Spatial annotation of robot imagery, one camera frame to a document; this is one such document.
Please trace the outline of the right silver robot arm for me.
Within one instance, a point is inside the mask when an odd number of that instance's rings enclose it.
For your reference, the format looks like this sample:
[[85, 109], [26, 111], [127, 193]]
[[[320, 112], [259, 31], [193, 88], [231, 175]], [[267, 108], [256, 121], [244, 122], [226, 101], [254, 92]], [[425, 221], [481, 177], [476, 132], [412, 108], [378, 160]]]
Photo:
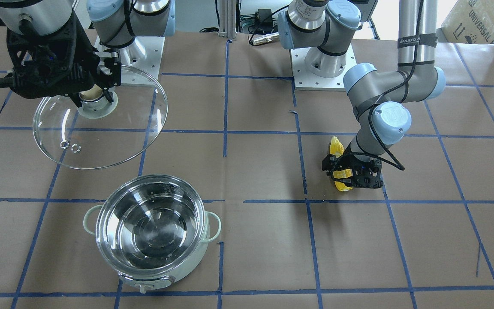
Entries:
[[70, 0], [0, 0], [12, 62], [0, 88], [26, 99], [65, 96], [77, 108], [93, 108], [99, 100], [114, 107], [120, 49], [139, 37], [176, 32], [172, 0], [88, 0], [86, 11], [102, 51], [90, 42]]

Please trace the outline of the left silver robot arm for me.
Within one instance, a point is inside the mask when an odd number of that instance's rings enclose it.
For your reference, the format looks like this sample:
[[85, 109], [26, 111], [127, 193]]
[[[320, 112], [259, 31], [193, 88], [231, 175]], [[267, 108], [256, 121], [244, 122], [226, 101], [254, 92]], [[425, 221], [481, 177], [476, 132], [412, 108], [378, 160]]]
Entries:
[[[281, 45], [288, 50], [309, 48], [305, 63], [317, 76], [331, 78], [353, 35], [362, 25], [362, 12], [349, 0], [294, 0], [277, 18]], [[410, 128], [412, 118], [404, 102], [439, 96], [445, 88], [442, 69], [435, 66], [437, 3], [434, 0], [401, 0], [399, 4], [398, 68], [379, 72], [370, 63], [354, 65], [343, 77], [345, 92], [361, 126], [340, 155], [329, 154], [322, 170], [350, 170], [339, 182], [356, 186], [361, 176], [380, 179], [390, 147]]]

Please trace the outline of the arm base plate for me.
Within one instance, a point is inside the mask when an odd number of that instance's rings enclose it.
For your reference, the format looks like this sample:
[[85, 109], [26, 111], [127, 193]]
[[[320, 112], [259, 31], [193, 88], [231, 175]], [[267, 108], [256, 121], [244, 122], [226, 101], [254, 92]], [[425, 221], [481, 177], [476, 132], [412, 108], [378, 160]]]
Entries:
[[345, 91], [345, 73], [357, 64], [351, 45], [336, 57], [317, 47], [292, 49], [290, 55], [296, 90]]
[[131, 87], [155, 86], [151, 79], [138, 70], [159, 81], [164, 37], [136, 37], [131, 45], [119, 50], [122, 64], [121, 85]]

